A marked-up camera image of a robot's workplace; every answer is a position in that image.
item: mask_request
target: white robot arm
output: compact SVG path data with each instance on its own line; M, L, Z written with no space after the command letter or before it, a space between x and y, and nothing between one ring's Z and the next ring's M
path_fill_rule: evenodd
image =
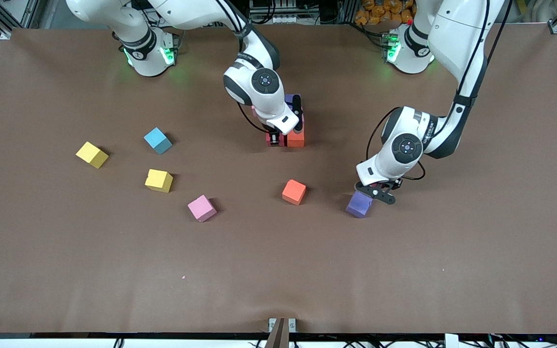
M411 51L413 59L422 61L423 57L417 57L422 44L414 44L409 35L418 33L424 37L427 48L457 79L458 89L447 116L433 116L408 106L390 112L381 134L382 149L356 165L360 177L356 189L386 203L395 202L389 191L400 185L401 178L418 163L422 154L440 159L456 150L487 68L484 40L503 0L435 2L418 2L414 23L402 31L398 45ZM435 8L437 13L427 13L427 9ZM406 57L410 56L404 55L403 62L409 59Z
M124 46L130 64L144 76L156 76L173 65L169 55L173 36L150 28L139 11L126 7L130 0L66 0L81 20L110 27ZM169 24L177 29L196 29L221 22L243 40L245 50L223 75L229 95L238 103L255 106L265 125L289 133L298 117L285 103L283 83L276 73L278 49L248 23L228 0L149 0Z

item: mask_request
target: brown tabletop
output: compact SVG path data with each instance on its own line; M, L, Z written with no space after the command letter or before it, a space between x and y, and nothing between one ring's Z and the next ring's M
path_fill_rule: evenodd
M108 31L0 43L0 332L279 316L304 332L556 332L557 36L508 26L458 151L358 219L344 209L373 127L394 106L444 115L456 81L437 62L397 72L349 27L263 32L303 95L305 148L266 147L225 92L226 29L187 33L155 78ZM175 139L162 156L143 139L157 126ZM111 155L99 170L75 156L85 141ZM172 192L144 187L150 168ZM309 187L300 206L280 197L289 179ZM220 210L205 223L186 206L201 194Z

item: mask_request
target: light blue cube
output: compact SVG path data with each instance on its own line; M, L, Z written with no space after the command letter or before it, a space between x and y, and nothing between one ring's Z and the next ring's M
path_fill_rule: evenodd
M159 153L159 155L162 155L168 150L168 148L173 146L173 144L166 138L158 127L147 133L147 135L143 138L156 152Z

